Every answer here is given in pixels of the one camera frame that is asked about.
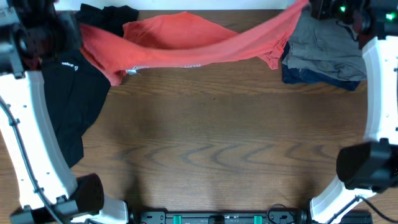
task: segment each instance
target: folded red garment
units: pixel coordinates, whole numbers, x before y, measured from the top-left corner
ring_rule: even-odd
[[[297,0],[277,17],[242,34],[183,12],[157,16],[123,26],[122,39],[82,24],[82,54],[119,85],[125,70],[152,67],[198,67],[252,57],[265,60],[271,69],[292,35],[308,0]]]

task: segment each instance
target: wooden table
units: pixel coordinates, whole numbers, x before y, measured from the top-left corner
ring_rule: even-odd
[[[176,11],[142,11],[141,19]],[[278,11],[195,11],[242,32]],[[266,210],[305,206],[335,176],[339,150],[362,141],[366,85],[286,85],[259,58],[140,70],[109,92],[73,171],[96,172],[135,209]],[[398,218],[398,191],[371,199]],[[19,205],[0,140],[0,223]],[[377,223],[383,221],[374,216]]]

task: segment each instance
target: pile of clothes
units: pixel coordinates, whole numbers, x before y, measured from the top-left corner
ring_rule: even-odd
[[[127,6],[101,10],[82,4],[76,14],[82,48],[42,63],[47,109],[69,167],[83,158],[81,137],[97,119],[110,86],[139,69],[252,57],[278,69],[282,57],[285,83],[327,82],[354,90],[366,78],[357,43],[335,21],[302,13],[307,4],[296,0],[242,34],[189,12],[136,21],[138,11]]]

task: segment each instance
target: robotic arm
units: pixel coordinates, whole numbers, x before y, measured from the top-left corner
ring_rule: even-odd
[[[52,0],[8,0],[6,4],[0,8],[0,107],[4,111],[0,130],[16,170],[21,203],[11,222],[131,222],[126,204],[105,196],[96,174],[76,178],[69,170],[47,113],[42,74],[23,63],[79,48],[80,31],[73,14],[55,13]],[[313,17],[337,17],[359,33],[368,70],[366,143],[341,150],[337,176],[306,211],[152,212],[141,215],[138,222],[339,223],[361,200],[398,186],[398,0],[314,0],[312,5]]]

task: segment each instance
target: gray cloth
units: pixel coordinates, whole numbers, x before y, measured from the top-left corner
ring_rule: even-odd
[[[289,40],[290,51],[283,64],[307,68],[343,81],[366,79],[365,62],[358,42],[336,25],[336,19],[318,21],[303,11]]]

